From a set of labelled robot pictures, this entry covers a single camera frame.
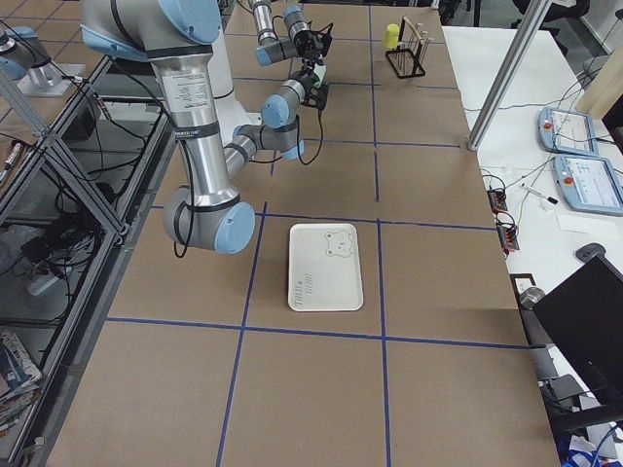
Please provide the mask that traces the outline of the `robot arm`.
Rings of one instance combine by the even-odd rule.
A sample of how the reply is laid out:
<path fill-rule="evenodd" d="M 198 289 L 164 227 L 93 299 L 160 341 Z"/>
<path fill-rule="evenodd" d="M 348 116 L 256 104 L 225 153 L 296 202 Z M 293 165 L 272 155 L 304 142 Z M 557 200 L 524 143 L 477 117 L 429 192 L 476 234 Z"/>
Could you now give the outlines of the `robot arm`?
<path fill-rule="evenodd" d="M 230 142 L 218 121 L 219 84 L 231 82 L 223 24 L 215 1 L 86 1 L 82 34 L 93 50 L 114 58 L 149 63 L 164 95 L 165 113 L 184 157 L 187 184 L 165 207 L 165 230 L 175 244 L 236 254 L 251 239 L 255 211 L 241 200 L 233 177 L 257 152 L 274 150 L 286 160 L 303 155 L 297 110 L 323 110 L 328 94 L 324 59 L 330 26 L 320 30 L 297 5 L 282 14 L 286 35 L 273 27 L 271 4 L 252 1 L 263 66 L 298 57 L 293 73 L 270 95 L 254 125 L 242 119 Z"/>
<path fill-rule="evenodd" d="M 288 5 L 281 15 L 274 15 L 272 1 L 248 1 L 247 4 L 257 32 L 255 54 L 261 66 L 289 58 L 300 58 L 311 68 L 325 65 L 332 43 L 333 22 L 313 29 L 297 5 Z"/>

